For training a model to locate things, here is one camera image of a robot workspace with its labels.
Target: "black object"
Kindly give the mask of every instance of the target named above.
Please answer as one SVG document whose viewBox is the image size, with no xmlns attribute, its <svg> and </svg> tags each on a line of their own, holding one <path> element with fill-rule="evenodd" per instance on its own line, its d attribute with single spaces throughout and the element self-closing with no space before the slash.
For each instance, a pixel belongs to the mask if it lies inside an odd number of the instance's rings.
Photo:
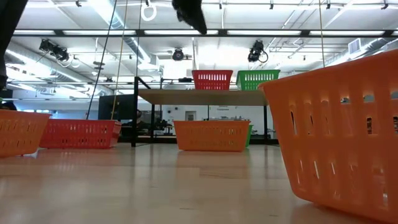
<svg viewBox="0 0 398 224">
<path fill-rule="evenodd" d="M 186 22 L 201 34 L 207 34 L 206 20 L 201 9 L 201 0 L 173 0 L 178 21 Z"/>
<path fill-rule="evenodd" d="M 384 6 L 381 8 L 382 10 L 385 10 L 385 9 L 387 9 L 388 8 L 388 3 L 387 3 L 387 1 L 386 0 L 384 0 Z"/>
<path fill-rule="evenodd" d="M 260 61 L 260 56 L 263 53 L 267 56 L 267 60 Z M 262 40 L 256 40 L 253 47 L 250 49 L 248 61 L 249 62 L 260 61 L 261 63 L 266 63 L 268 61 L 268 54 L 264 51 L 264 44 L 262 43 Z"/>
<path fill-rule="evenodd" d="M 3 90 L 7 85 L 7 75 L 6 75 L 6 64 L 0 62 L 0 67 L 4 66 L 4 69 L 0 68 L 0 91 Z"/>
<path fill-rule="evenodd" d="M 81 7 L 80 0 L 75 1 L 77 7 Z"/>
<path fill-rule="evenodd" d="M 43 51 L 44 53 L 49 53 L 51 56 L 54 56 L 57 60 L 61 62 L 66 62 L 67 60 L 69 60 L 68 49 L 53 44 L 49 40 L 42 40 L 39 50 Z"/>
<path fill-rule="evenodd" d="M 114 108 L 113 119 L 132 119 L 134 107 L 131 103 L 133 95 L 118 95 Z M 100 96 L 98 106 L 98 119 L 108 120 L 112 117 L 114 96 Z"/>
<path fill-rule="evenodd" d="M 5 102 L 3 104 L 1 104 L 1 102 L 0 102 L 0 109 L 16 111 L 17 107 L 15 106 L 15 104 L 13 102 Z"/>
<path fill-rule="evenodd" d="M 28 0 L 0 1 L 0 91 L 6 86 L 7 74 L 4 54 L 24 12 Z"/>
<path fill-rule="evenodd" d="M 192 82 L 192 78 L 187 78 L 187 77 L 185 77 L 185 78 L 179 78 L 179 79 L 178 79 L 178 82 L 190 83 L 190 82 Z"/>
<path fill-rule="evenodd" d="M 173 60 L 181 61 L 183 59 L 184 59 L 184 53 L 182 52 L 182 49 L 175 49 L 173 54 Z"/>
</svg>

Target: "ceiling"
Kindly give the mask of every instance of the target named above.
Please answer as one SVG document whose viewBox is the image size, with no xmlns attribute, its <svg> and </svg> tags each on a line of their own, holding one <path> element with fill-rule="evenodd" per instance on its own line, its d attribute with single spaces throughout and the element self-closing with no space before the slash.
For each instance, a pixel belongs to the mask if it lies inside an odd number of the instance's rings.
<svg viewBox="0 0 398 224">
<path fill-rule="evenodd" d="M 112 13 L 112 7 L 106 7 L 107 1 L 80 1 L 82 7 L 77 7 L 75 0 L 30 0 L 22 15 L 17 29 L 108 29 L 106 15 Z M 319 29 L 320 12 L 317 0 L 273 0 L 273 10 L 269 1 L 260 0 L 203 0 L 202 9 L 209 29 Z M 389 7 L 382 10 L 384 1 L 350 1 L 330 0 L 331 8 L 326 9 L 329 1 L 322 5 L 322 24 L 324 29 L 371 30 L 396 29 L 398 27 L 398 0 L 389 0 Z M 140 16 L 146 8 L 145 0 L 118 1 L 116 13 L 123 21 L 126 16 L 126 29 L 189 29 L 179 22 L 171 7 L 171 0 L 151 0 L 151 6 L 156 8 L 156 15 L 151 21 L 145 21 Z M 145 16 L 150 17 L 153 9 L 145 9 Z M 12 42 L 39 55 L 41 37 L 13 37 Z M 90 80 L 96 80 L 93 62 L 101 61 L 105 49 L 104 70 L 100 81 L 112 77 L 116 81 L 119 74 L 133 79 L 135 74 L 145 76 L 146 81 L 160 80 L 158 70 L 138 69 L 137 57 L 131 48 L 120 37 L 51 37 L 53 43 L 68 49 L 72 61 L 66 69 L 73 74 L 81 75 Z M 193 61 L 173 62 L 171 52 L 182 48 L 188 55 L 195 54 L 195 62 L 199 69 L 280 69 L 282 74 L 291 75 L 312 70 L 322 65 L 322 60 L 328 60 L 346 51 L 348 44 L 355 38 L 257 38 L 250 37 L 141 37 L 138 44 L 149 55 L 156 56 L 158 65 L 163 65 L 165 71 L 175 72 L 172 78 L 187 76 L 193 69 Z M 256 40 L 262 40 L 267 48 L 269 60 L 267 63 L 248 63 L 249 49 Z M 45 55 L 45 58 L 57 65 L 57 61 Z M 66 67 L 70 62 L 62 63 Z M 182 67 L 180 70 L 170 70 L 168 67 Z M 121 88 L 132 88 L 122 85 Z"/>
</svg>

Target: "plastic basket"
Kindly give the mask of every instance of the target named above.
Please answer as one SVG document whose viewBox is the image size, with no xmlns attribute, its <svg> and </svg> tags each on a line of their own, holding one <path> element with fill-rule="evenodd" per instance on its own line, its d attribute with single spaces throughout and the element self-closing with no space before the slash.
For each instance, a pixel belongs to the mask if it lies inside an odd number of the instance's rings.
<svg viewBox="0 0 398 224">
<path fill-rule="evenodd" d="M 395 50 L 260 85 L 296 196 L 398 223 L 397 59 Z"/>
<path fill-rule="evenodd" d="M 258 85 L 276 80 L 280 70 L 252 70 L 239 71 L 236 78 L 236 85 L 240 90 L 258 90 Z"/>
<path fill-rule="evenodd" d="M 249 125 L 249 131 L 248 131 L 248 137 L 247 137 L 247 139 L 246 139 L 246 147 L 248 147 L 248 146 L 250 145 L 251 130 L 252 130 L 252 128 L 253 128 L 253 125 L 250 124 L 250 125 Z"/>
<path fill-rule="evenodd" d="M 186 151 L 241 152 L 250 121 L 174 121 L 177 144 Z"/>
<path fill-rule="evenodd" d="M 0 110 L 0 157 L 34 153 L 50 116 Z"/>
<path fill-rule="evenodd" d="M 40 147 L 70 149 L 109 149 L 118 143 L 121 123 L 50 119 Z"/>
<path fill-rule="evenodd" d="M 196 90 L 229 90 L 232 70 L 193 70 Z"/>
</svg>

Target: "equipment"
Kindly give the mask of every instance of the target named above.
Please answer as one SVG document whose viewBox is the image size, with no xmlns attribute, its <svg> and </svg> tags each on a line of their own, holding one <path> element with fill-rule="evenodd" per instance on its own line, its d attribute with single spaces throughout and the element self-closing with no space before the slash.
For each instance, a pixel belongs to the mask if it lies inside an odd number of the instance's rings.
<svg viewBox="0 0 398 224">
<path fill-rule="evenodd" d="M 181 48 L 175 49 L 173 54 L 173 60 L 181 61 L 183 59 L 184 59 L 184 53 L 182 52 L 182 49 Z"/>
<path fill-rule="evenodd" d="M 265 61 L 260 60 L 260 56 L 262 54 L 265 54 L 267 56 L 267 59 Z M 250 53 L 248 56 L 248 61 L 249 62 L 261 62 L 261 63 L 266 63 L 268 61 L 268 54 L 264 50 L 264 44 L 262 43 L 262 40 L 256 40 L 254 43 L 253 47 L 250 49 Z"/>
<path fill-rule="evenodd" d="M 178 21 L 186 22 L 201 34 L 207 34 L 206 20 L 201 10 L 201 0 L 173 0 Z"/>
<path fill-rule="evenodd" d="M 61 62 L 66 62 L 69 60 L 68 49 L 53 44 L 49 40 L 42 40 L 39 50 L 43 51 L 46 54 L 50 53 L 51 56 L 54 56 L 57 60 Z"/>
</svg>

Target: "fluorescent light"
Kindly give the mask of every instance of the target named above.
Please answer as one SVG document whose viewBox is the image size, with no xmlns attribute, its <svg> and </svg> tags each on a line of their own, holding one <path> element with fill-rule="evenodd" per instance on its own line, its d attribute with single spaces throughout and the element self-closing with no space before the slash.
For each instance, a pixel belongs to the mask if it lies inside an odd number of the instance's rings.
<svg viewBox="0 0 398 224">
<path fill-rule="evenodd" d="M 21 88 L 23 90 L 30 90 L 30 91 L 36 91 L 34 88 L 25 85 L 25 84 L 18 84 L 18 85 L 14 85 L 14 84 L 7 84 L 7 86 L 12 86 L 12 87 L 16 87 L 16 88 Z"/>
<path fill-rule="evenodd" d="M 54 30 L 15 30 L 14 35 L 55 35 Z"/>
<path fill-rule="evenodd" d="M 383 30 L 366 30 L 366 31 L 355 31 L 355 30 L 324 30 L 323 35 L 383 35 Z M 310 31 L 310 35 L 321 35 L 321 31 Z"/>
<path fill-rule="evenodd" d="M 65 35 L 107 35 L 107 30 L 64 30 Z M 125 30 L 124 35 L 135 35 L 135 30 Z M 110 30 L 109 35 L 123 35 L 123 30 Z"/>
<path fill-rule="evenodd" d="M 145 30 L 147 35 L 200 35 L 196 30 Z M 208 30 L 208 35 L 217 35 L 218 30 Z"/>
<path fill-rule="evenodd" d="M 300 30 L 228 30 L 228 35 L 300 35 Z"/>
</svg>

